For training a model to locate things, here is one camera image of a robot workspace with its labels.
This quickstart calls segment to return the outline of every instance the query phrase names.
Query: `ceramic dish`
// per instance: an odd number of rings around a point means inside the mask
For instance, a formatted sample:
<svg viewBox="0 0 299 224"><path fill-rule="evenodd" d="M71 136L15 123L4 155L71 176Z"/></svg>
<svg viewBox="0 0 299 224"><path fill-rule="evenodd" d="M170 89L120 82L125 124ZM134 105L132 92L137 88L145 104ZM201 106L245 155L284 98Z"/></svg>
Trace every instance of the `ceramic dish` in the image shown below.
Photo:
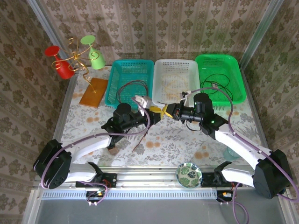
<svg viewBox="0 0 299 224"><path fill-rule="evenodd" d="M178 182L185 188L195 188L202 182L202 173L198 166L185 162L176 171Z"/></svg>

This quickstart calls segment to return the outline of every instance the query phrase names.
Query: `wooden board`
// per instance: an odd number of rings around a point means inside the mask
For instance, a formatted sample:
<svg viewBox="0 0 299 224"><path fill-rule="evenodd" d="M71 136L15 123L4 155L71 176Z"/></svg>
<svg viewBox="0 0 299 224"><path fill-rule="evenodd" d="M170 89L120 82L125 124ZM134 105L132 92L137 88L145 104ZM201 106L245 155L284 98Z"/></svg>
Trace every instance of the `wooden board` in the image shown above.
<svg viewBox="0 0 299 224"><path fill-rule="evenodd" d="M98 108L104 96L104 93L107 89L108 80L100 79L100 78L92 78L90 83L93 85L96 92L94 92L92 87L88 85L79 104Z"/></svg>

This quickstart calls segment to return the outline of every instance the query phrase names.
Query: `floral tablecloth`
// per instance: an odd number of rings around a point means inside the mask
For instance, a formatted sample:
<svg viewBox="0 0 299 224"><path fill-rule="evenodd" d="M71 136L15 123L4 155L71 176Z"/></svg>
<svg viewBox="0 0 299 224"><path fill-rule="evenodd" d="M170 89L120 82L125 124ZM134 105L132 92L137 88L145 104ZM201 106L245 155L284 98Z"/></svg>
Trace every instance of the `floral tablecloth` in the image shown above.
<svg viewBox="0 0 299 224"><path fill-rule="evenodd" d="M101 70L90 68L90 76L109 79L111 67ZM79 104L87 83L79 74L77 84L72 96L67 120L64 126L62 143L93 133L100 129L112 116L114 108L106 106L104 98L97 109ZM225 118L228 117L230 107L216 107L215 112ZM234 106L232 116L233 127L246 137L260 144L256 125L251 109L246 99L243 103ZM144 127L133 128L130 133L142 130ZM196 124L190 128L198 129ZM106 148L99 149L80 158L77 163L92 161L100 166L127 166L127 165L179 165L191 161L199 166L217 166L224 159L227 147L202 132L190 131L179 121L174 121L165 116L162 121L152 126L142 138L141 135L125 137L116 146L119 148L117 155L111 155ZM235 164L246 165L242 158Z"/></svg>

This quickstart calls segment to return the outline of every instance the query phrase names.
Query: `black cable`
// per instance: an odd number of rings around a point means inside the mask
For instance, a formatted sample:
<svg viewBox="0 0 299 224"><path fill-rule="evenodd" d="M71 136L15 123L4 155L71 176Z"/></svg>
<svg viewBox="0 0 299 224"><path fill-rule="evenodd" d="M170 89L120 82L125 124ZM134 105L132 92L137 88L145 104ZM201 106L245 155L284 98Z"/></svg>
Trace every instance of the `black cable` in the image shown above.
<svg viewBox="0 0 299 224"><path fill-rule="evenodd" d="M160 104L164 104L165 106L167 105L166 103L161 103L161 102L159 102L159 101L157 101L158 103L160 103Z"/></svg>
<svg viewBox="0 0 299 224"><path fill-rule="evenodd" d="M187 125L187 121L186 121L186 127L190 130L190 131L194 131L194 132L200 132L201 131L201 128L200 130L194 130L194 129L191 129L188 125Z"/></svg>
<svg viewBox="0 0 299 224"><path fill-rule="evenodd" d="M142 81L142 80L133 80L133 81L130 81L126 84L124 84L123 86L121 86L117 92L116 92L116 99L117 101L121 104L121 92L128 86L128 85L141 85L145 88L146 90L146 96L149 95L149 89L148 89L148 86L146 85L146 82L145 81Z"/></svg>
<svg viewBox="0 0 299 224"><path fill-rule="evenodd" d="M228 83L226 85L221 85L220 83L216 82L216 81L213 81L213 80L208 80L210 77L214 76L214 75L222 75L224 77L227 78L228 80ZM230 79L228 78L228 76L224 75L224 74L221 74L221 73L214 73L214 74L211 74L209 75L203 82L200 82L200 86L201 87L204 87L204 84L205 83L210 83L210 84L216 84L217 85L217 88L219 88L218 86L220 86L221 88L219 89L222 89L224 90L228 95L229 97L233 100L233 94L232 92L227 88L227 86L230 84Z"/></svg>

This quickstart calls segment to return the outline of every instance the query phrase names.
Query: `patterned wallpaper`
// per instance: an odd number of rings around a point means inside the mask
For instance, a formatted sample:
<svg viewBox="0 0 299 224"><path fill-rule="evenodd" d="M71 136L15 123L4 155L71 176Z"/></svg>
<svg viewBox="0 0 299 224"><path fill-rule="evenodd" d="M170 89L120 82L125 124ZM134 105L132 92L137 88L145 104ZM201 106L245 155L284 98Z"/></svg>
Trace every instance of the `patterned wallpaper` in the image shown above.
<svg viewBox="0 0 299 224"><path fill-rule="evenodd" d="M284 1L245 74L269 147L286 153L299 180L298 0Z"/></svg>
<svg viewBox="0 0 299 224"><path fill-rule="evenodd" d="M39 0L61 40L96 36L118 58L241 59L269 0Z"/></svg>
<svg viewBox="0 0 299 224"><path fill-rule="evenodd" d="M39 150L67 88L43 55L51 42L26 1L0 1L0 223L21 223Z"/></svg>

